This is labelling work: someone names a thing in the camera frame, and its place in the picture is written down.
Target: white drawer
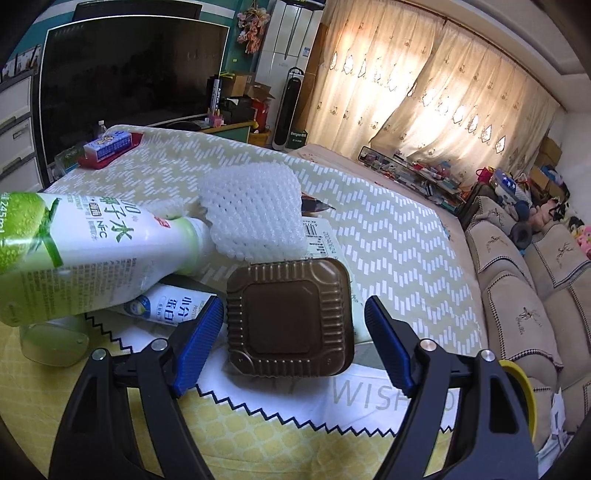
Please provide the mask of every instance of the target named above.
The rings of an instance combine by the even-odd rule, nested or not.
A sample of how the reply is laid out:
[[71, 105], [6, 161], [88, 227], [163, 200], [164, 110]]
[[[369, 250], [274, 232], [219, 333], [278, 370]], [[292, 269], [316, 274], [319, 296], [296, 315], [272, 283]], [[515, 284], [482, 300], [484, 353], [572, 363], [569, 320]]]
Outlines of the white drawer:
[[0, 128], [31, 111], [32, 80], [28, 76], [0, 92]]
[[37, 159], [32, 157], [0, 180], [1, 192], [39, 192], [42, 189]]
[[34, 151], [29, 117], [0, 135], [0, 173], [16, 158], [25, 158]]

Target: metal screw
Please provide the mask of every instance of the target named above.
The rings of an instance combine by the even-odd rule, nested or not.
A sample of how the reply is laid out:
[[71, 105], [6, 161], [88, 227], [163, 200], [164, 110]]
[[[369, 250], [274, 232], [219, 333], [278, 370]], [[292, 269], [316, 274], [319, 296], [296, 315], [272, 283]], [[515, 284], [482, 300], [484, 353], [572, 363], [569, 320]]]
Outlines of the metal screw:
[[496, 359], [495, 354], [493, 352], [491, 352], [490, 350], [483, 350], [482, 352], [480, 352], [480, 356], [486, 362], [493, 362]]
[[154, 340], [150, 346], [155, 352], [161, 352], [168, 346], [168, 342], [163, 338], [156, 338], [156, 340]]
[[419, 345], [421, 345], [421, 348], [423, 350], [426, 350], [427, 352], [432, 352], [437, 348], [437, 344], [429, 338], [421, 340], [421, 343]]
[[100, 361], [107, 356], [107, 351], [104, 348], [97, 348], [92, 352], [92, 359]]

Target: brown tin box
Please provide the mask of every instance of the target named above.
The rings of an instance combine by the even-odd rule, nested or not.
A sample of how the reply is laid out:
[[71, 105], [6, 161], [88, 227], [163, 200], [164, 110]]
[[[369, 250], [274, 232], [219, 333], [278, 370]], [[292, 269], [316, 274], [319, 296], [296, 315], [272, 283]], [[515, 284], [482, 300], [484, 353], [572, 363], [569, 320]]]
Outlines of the brown tin box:
[[238, 268], [227, 290], [229, 357], [243, 374], [326, 377], [353, 361], [349, 274], [339, 261]]

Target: red tray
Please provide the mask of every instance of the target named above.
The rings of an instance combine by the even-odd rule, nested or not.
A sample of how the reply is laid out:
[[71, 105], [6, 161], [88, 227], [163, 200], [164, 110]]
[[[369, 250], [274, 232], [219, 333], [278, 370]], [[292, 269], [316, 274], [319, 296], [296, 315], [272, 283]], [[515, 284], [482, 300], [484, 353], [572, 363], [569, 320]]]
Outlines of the red tray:
[[133, 150], [135, 147], [137, 147], [140, 144], [140, 142], [142, 141], [143, 136], [144, 136], [144, 134], [132, 133], [131, 134], [131, 145], [128, 148], [126, 148], [125, 150], [121, 150], [117, 153], [113, 153], [112, 155], [105, 157], [101, 161], [88, 160], [86, 157], [80, 157], [78, 159], [78, 165], [80, 165], [81, 167], [85, 167], [85, 168], [92, 168], [93, 170], [100, 170], [102, 168], [105, 168], [107, 165], [109, 165], [111, 162], [113, 162], [113, 160], [116, 160], [124, 153], [127, 153], [128, 151]]

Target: black tv screen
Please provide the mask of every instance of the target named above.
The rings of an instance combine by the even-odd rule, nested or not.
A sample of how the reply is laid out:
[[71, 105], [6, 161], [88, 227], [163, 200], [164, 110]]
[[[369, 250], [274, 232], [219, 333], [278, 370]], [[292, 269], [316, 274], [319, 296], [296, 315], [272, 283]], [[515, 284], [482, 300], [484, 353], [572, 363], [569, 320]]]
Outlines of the black tv screen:
[[146, 126], [206, 113], [227, 37], [222, 25], [144, 15], [49, 30], [39, 96], [47, 163], [93, 140], [101, 120]]

